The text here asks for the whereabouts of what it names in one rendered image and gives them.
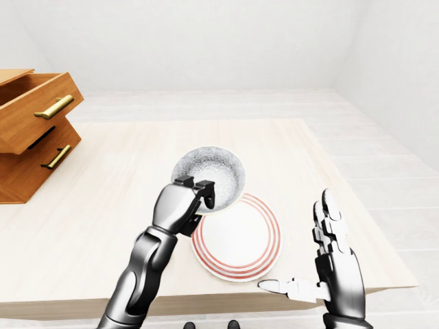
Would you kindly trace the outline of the wooden cabinet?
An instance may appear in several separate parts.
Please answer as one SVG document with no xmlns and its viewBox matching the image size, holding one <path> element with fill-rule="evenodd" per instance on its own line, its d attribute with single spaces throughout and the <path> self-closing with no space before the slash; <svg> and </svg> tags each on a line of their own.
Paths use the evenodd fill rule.
<svg viewBox="0 0 439 329">
<path fill-rule="evenodd" d="M 35 88 L 28 81 L 32 73 L 34 69 L 0 69 L 0 204 L 25 201 L 14 176 L 22 172 L 23 153 L 36 140 L 35 133 L 22 131 L 32 122 L 25 105 Z"/>
</svg>

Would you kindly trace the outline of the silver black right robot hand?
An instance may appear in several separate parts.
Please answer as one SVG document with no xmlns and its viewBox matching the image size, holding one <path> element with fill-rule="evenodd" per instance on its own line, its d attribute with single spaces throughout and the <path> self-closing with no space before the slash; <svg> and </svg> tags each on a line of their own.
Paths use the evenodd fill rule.
<svg viewBox="0 0 439 329">
<path fill-rule="evenodd" d="M 366 320 L 366 294 L 359 261 L 347 241 L 347 226 L 329 189 L 313 205 L 313 239 L 319 282 L 293 278 L 289 282 L 262 280 L 258 287 L 290 300 L 323 300 L 327 313 Z"/>
</svg>

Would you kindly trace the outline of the closed wooden drawer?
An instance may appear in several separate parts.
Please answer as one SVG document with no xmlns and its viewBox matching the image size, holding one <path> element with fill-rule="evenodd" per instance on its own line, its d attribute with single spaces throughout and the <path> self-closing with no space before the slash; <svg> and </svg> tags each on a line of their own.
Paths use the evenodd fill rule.
<svg viewBox="0 0 439 329">
<path fill-rule="evenodd" d="M 72 149 L 67 157 L 80 141 L 79 134 L 65 119 L 54 125 L 33 148 L 18 157 L 8 172 L 8 182 L 21 203 L 27 202 L 61 163 L 53 170 L 42 168 L 40 165 L 51 161 L 58 154 L 57 148 L 71 145 Z"/>
</svg>

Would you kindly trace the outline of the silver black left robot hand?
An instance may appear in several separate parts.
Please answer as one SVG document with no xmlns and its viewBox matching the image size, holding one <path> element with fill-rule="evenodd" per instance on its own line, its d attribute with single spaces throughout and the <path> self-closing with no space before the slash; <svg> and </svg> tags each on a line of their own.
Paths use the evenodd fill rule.
<svg viewBox="0 0 439 329">
<path fill-rule="evenodd" d="M 172 234 L 191 236 L 202 218 L 197 214 L 202 199 L 208 209 L 215 206 L 214 186 L 209 180 L 195 183 L 190 175 L 176 178 L 158 196 L 152 225 Z"/>
</svg>

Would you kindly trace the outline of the patterned grey black bowl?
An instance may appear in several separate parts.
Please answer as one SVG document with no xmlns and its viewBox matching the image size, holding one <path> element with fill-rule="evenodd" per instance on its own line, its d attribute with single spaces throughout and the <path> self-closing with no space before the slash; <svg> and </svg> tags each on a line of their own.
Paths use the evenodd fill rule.
<svg viewBox="0 0 439 329">
<path fill-rule="evenodd" d="M 185 154 L 174 166 L 171 178 L 182 175 L 194 177 L 195 182 L 209 180 L 215 183 L 215 207 L 210 210 L 202 204 L 201 215 L 221 212 L 232 206 L 242 195 L 246 171 L 240 159 L 221 147 L 200 147 Z"/>
</svg>

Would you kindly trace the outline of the white plate with red rings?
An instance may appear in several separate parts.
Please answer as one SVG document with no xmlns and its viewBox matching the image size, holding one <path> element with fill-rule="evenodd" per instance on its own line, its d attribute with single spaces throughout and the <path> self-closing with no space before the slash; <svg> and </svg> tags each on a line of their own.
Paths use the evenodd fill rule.
<svg viewBox="0 0 439 329">
<path fill-rule="evenodd" d="M 231 282 L 249 282 L 267 274 L 279 259 L 282 244 L 274 211 L 250 193 L 227 210 L 203 216 L 191 237 L 200 264 Z"/>
</svg>

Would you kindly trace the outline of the open wooden drawer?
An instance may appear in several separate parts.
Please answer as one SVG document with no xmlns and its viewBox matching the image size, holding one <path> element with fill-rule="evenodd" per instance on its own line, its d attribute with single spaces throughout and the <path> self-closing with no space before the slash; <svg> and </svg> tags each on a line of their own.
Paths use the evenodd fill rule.
<svg viewBox="0 0 439 329">
<path fill-rule="evenodd" d="M 49 128 L 62 121 L 65 116 L 84 100 L 71 75 L 65 73 L 32 73 L 28 81 L 35 84 L 35 88 L 28 92 L 29 101 L 25 104 L 32 115 L 32 122 L 25 126 L 23 132 L 35 133 L 36 140 Z M 54 105 L 56 98 L 72 95 L 74 101 L 61 110 L 50 120 L 35 117 L 35 112 L 42 112 Z"/>
</svg>

